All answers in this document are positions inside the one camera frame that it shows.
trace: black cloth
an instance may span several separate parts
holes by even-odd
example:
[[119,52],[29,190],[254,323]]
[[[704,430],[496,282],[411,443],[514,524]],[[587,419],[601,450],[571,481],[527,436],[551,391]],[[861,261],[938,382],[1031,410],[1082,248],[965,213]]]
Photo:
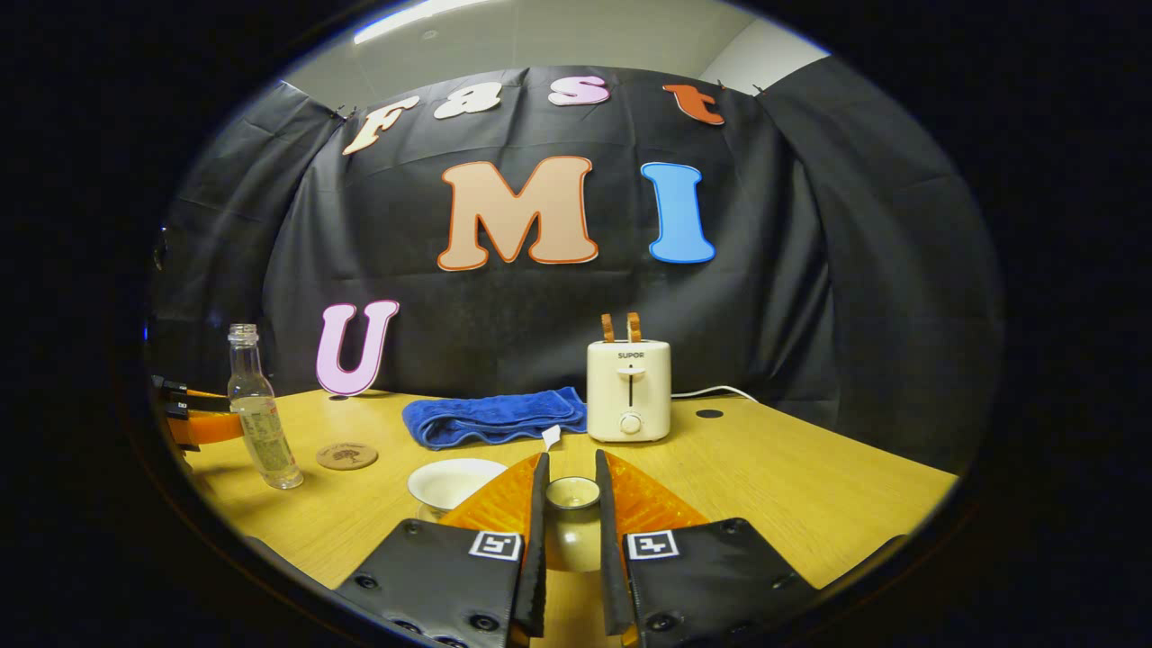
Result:
[[1005,334],[970,190],[931,136],[839,59],[757,98],[803,167],[828,250],[835,431],[961,470],[987,422]]
[[157,374],[223,393],[228,325],[256,323],[268,348],[260,301],[272,246],[304,168],[341,123],[279,82],[192,163],[156,255],[162,270],[153,276],[147,338]]
[[[552,105],[564,76],[607,81],[609,100]],[[493,110],[438,120],[454,90],[500,81]],[[727,123],[682,113],[665,84],[691,83],[715,97]],[[818,424],[835,423],[832,291],[814,202],[763,107],[748,95],[644,70],[560,67],[480,74],[415,89],[419,96],[379,141],[341,152],[363,123],[349,119],[317,155],[276,240],[265,309],[285,391],[317,387],[320,312],[336,302],[363,309],[400,302],[376,386],[478,398],[573,385],[584,391],[586,346],[601,312],[623,329],[641,314],[646,338],[672,345],[673,390],[728,384]],[[452,187],[445,169],[491,161],[520,191],[551,156],[582,156],[584,210],[599,256],[545,265],[525,254],[490,254],[477,270],[446,272]],[[655,193],[641,165],[694,166],[705,236],[714,259],[670,264],[649,254],[659,236]],[[486,234],[480,242],[491,251]],[[342,363],[353,368],[366,322],[349,323]]]
[[[554,80],[591,75],[607,81],[611,99],[548,101]],[[499,106],[432,116],[453,91],[487,81],[502,84]],[[715,98],[710,110],[726,123],[691,119],[666,84]],[[414,95],[419,104],[379,141],[341,155],[367,112]],[[290,137],[296,145],[279,150],[279,159],[266,158],[266,142],[242,137],[247,127],[234,125],[212,146],[237,151],[248,167],[221,173],[214,165],[228,158],[206,156],[190,181],[199,194],[221,196],[210,204],[243,196],[266,217],[198,213],[187,199],[190,188],[168,219],[165,274],[179,272],[173,255],[195,261],[182,265],[190,274],[183,285],[160,295],[168,300],[162,346],[177,338],[183,346],[168,352],[184,359],[165,364],[172,377],[222,389],[223,329],[245,318],[260,324],[278,393],[317,389],[323,310],[357,307],[341,348],[341,364],[351,369],[366,329],[359,312],[388,299],[401,306],[376,389],[478,398],[571,385],[583,394],[585,347],[600,338],[599,315],[613,314],[622,329],[635,310],[645,338],[672,345],[674,392],[736,386],[817,425],[949,470],[975,447],[1002,344],[995,266],[978,209],[923,129],[836,59],[757,97],[662,73],[548,67],[414,89],[342,127],[314,103],[302,98],[300,106],[309,129]],[[484,266],[437,266],[453,198],[445,169],[491,161],[520,191],[541,160],[561,155],[593,166],[584,211],[596,259],[532,261],[533,225],[511,263],[480,229],[490,250]],[[655,161],[703,174],[697,196],[704,234],[717,248],[712,261],[670,264],[649,254],[659,218],[639,168]],[[275,178],[275,190],[237,194],[260,178]],[[258,225],[235,225],[249,220]],[[203,234],[189,240],[194,232]]]

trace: clear plastic bottle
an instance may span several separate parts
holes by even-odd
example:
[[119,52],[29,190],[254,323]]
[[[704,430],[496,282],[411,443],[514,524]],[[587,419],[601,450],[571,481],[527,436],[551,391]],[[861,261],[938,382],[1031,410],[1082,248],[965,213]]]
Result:
[[228,400],[232,410],[240,414],[244,445],[264,481],[272,488],[296,488],[304,483],[304,473],[296,466],[285,438],[272,384],[260,370],[260,352],[256,347],[259,338],[256,324],[229,326],[232,377],[228,378]]

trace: white bowl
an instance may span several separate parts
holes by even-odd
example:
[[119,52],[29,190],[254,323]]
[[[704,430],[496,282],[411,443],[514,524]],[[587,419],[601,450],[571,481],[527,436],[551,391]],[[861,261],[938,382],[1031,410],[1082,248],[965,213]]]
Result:
[[487,459],[446,459],[420,466],[408,476],[408,492],[438,513],[446,513],[508,467]]

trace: wooden table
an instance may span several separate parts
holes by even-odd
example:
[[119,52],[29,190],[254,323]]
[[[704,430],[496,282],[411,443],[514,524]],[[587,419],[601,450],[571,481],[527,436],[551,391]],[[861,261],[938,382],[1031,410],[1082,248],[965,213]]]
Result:
[[[407,489],[419,466],[457,457],[507,466],[544,450],[537,439],[470,444],[433,452],[400,419],[422,397],[369,391],[329,400],[325,391],[276,399],[303,485],[268,488],[243,440],[189,452],[197,485],[238,533],[263,540],[335,588],[418,502]],[[720,409],[702,419],[696,412]],[[338,442],[376,447],[359,470],[329,470],[316,452]],[[955,476],[902,459],[738,397],[677,400],[672,434],[650,444],[602,444],[564,434],[551,451],[552,479],[596,476],[598,447],[634,464],[712,520],[741,517],[812,586],[826,586],[890,537],[909,533],[940,503]],[[533,647],[619,647],[602,634],[599,572],[548,572],[545,639]]]

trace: peach letter m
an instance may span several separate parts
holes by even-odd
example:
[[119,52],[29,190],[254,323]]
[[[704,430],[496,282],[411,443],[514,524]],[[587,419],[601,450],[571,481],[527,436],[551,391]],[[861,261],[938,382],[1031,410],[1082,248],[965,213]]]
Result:
[[528,256],[538,263],[585,263],[599,248],[588,236],[584,220],[584,175],[592,163],[575,156],[545,158],[536,165],[521,193],[492,163],[454,166],[441,176],[452,186],[452,224],[448,249],[437,257],[444,270],[475,270],[488,261],[477,241],[480,226],[505,263],[511,263],[528,238],[532,221],[539,224]]

